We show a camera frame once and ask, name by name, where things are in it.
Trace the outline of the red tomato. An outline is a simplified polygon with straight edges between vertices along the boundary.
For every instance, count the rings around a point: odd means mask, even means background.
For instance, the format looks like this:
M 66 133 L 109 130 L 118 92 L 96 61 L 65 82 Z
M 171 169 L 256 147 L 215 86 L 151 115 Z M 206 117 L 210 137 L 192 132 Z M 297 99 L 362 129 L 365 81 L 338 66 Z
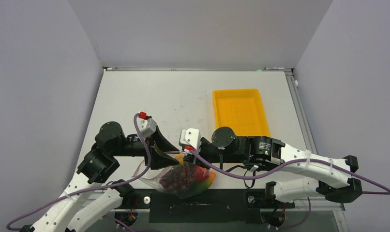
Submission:
M 200 182 L 209 177 L 209 171 L 200 166 L 194 167 L 195 181 Z

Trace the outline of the clear zip top bag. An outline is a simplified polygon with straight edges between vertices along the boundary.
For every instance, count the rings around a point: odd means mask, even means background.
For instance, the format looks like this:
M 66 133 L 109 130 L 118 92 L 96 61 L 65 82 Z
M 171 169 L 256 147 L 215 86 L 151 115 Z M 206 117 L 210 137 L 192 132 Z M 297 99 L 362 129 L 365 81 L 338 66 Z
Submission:
M 174 194 L 181 199 L 199 195 L 214 182 L 216 173 L 191 162 L 184 161 L 185 153 L 168 152 L 178 165 L 148 170 L 139 180 L 163 193 Z

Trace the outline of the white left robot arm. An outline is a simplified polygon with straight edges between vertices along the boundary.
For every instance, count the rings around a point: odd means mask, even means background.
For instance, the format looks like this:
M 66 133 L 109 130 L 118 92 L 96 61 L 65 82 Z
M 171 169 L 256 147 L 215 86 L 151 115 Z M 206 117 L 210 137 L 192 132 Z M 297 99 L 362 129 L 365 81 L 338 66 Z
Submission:
M 35 223 L 25 225 L 21 232 L 80 232 L 110 210 L 130 207 L 134 201 L 131 182 L 148 170 L 175 165 L 167 153 L 177 152 L 159 131 L 151 117 L 134 120 L 136 134 L 124 135 L 118 122 L 101 126 L 95 143 L 85 155 L 63 193 L 45 207 L 48 211 Z M 119 168 L 117 156 L 144 157 L 145 169 L 129 180 L 120 179 L 104 184 Z

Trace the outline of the yellow plastic tray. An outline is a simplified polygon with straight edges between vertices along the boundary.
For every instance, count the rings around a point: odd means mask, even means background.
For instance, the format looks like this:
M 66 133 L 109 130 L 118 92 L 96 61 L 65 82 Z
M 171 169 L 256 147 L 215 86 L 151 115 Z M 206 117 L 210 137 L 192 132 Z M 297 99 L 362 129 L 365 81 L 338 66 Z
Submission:
M 229 127 L 237 136 L 270 137 L 258 89 L 215 90 L 212 98 L 217 128 Z

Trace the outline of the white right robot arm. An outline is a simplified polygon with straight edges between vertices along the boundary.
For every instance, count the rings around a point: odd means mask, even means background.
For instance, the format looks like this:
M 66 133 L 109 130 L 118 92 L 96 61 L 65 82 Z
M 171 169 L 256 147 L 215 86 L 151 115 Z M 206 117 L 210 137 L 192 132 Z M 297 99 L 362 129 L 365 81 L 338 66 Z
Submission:
M 301 175 L 301 179 L 266 183 L 263 200 L 270 207 L 321 196 L 334 203 L 351 203 L 363 194 L 360 180 L 353 178 L 359 168 L 354 156 L 322 157 L 266 136 L 237 136 L 229 127 L 218 128 L 211 142 L 198 129 L 183 129 L 180 145 L 186 159 L 202 167 L 235 163 L 266 176 L 276 171 Z

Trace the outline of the red grape bunch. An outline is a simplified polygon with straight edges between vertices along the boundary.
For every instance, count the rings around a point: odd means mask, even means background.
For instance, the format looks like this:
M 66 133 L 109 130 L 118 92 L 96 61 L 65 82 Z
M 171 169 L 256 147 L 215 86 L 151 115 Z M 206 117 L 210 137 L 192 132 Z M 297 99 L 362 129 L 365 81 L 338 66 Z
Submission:
M 186 192 L 193 183 L 193 174 L 190 168 L 178 166 L 171 168 L 159 180 L 164 192 L 181 194 Z

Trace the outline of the green orange mango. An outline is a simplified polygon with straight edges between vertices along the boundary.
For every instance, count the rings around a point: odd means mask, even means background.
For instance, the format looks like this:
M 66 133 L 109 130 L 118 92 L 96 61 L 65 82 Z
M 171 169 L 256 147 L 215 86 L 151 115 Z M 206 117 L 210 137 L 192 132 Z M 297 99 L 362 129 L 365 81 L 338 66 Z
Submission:
M 209 171 L 209 177 L 207 179 L 200 182 L 194 181 L 189 190 L 189 196 L 195 196 L 203 193 L 211 186 L 211 184 L 215 180 L 215 177 L 216 177 L 215 172 Z

